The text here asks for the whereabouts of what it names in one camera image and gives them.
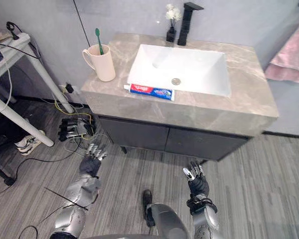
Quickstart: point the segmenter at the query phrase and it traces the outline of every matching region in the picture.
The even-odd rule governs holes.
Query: bathroom sink
[[[230,96],[225,54],[141,44],[129,84]]]

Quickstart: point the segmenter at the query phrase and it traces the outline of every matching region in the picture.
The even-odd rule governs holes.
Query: green toothbrush
[[[103,55],[103,48],[101,45],[101,41],[100,41],[100,30],[98,28],[95,28],[95,35],[98,37],[98,41],[99,41],[99,47],[100,47],[100,54]]]

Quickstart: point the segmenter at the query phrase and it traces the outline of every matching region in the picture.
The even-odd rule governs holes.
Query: pink cloth
[[[299,28],[271,61],[266,77],[299,83]]]

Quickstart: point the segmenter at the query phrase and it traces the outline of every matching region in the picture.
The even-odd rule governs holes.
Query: black vase
[[[173,26],[170,27],[169,31],[166,34],[166,41],[174,42],[176,36],[176,30]]]

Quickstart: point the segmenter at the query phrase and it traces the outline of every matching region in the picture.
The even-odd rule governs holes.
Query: vanity cabinet
[[[168,127],[150,123],[99,117],[113,143],[126,147],[164,151]]]
[[[231,153],[248,138],[210,131],[171,128],[165,151],[218,161]]]
[[[218,161],[246,143],[247,136],[99,116],[113,143]]]

